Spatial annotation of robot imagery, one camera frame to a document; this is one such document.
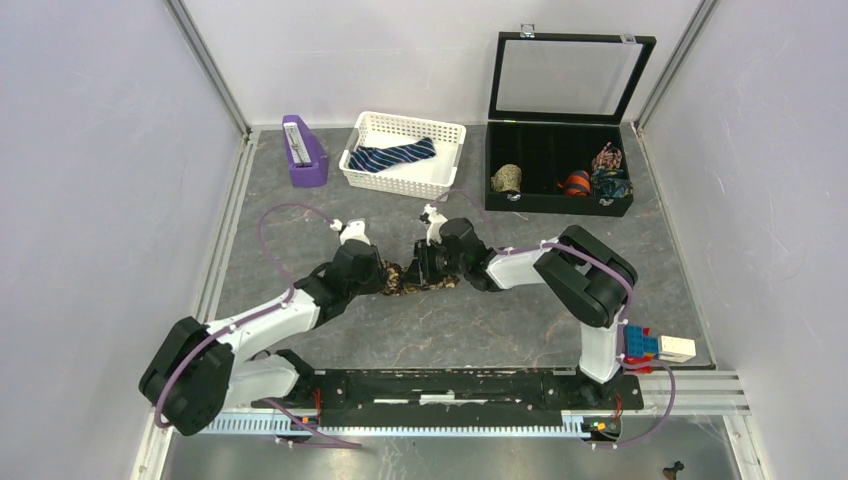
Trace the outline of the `brown floral tie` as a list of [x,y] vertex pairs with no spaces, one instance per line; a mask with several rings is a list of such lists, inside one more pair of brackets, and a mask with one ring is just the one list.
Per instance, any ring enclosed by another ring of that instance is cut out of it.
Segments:
[[409,266],[402,267],[400,264],[387,260],[383,261],[383,265],[387,273],[387,282],[381,293],[386,296],[403,296],[433,290],[452,289],[460,283],[460,279],[457,276],[449,275],[436,282],[428,281],[428,284],[423,287],[404,286],[401,283],[401,276]]

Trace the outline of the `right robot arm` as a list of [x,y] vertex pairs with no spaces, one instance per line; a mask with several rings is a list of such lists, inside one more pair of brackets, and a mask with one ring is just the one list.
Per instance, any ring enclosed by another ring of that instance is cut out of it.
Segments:
[[402,271],[403,291],[424,290],[464,278],[475,289],[500,292],[544,285],[581,324],[577,382],[580,400],[602,408],[618,393],[622,371],[619,325],[638,280],[635,268],[578,225],[531,247],[489,247],[466,218],[423,214],[424,239]]

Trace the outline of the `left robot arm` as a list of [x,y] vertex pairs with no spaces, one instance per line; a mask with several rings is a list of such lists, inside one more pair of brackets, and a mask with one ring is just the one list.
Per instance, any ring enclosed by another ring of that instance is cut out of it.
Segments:
[[192,316],[178,320],[141,375],[139,392],[154,407],[159,427],[184,436],[204,430],[228,408],[264,398],[302,407],[313,397],[313,379],[283,355],[258,353],[324,325],[386,282],[377,247],[347,240],[331,261],[279,298],[208,324]]

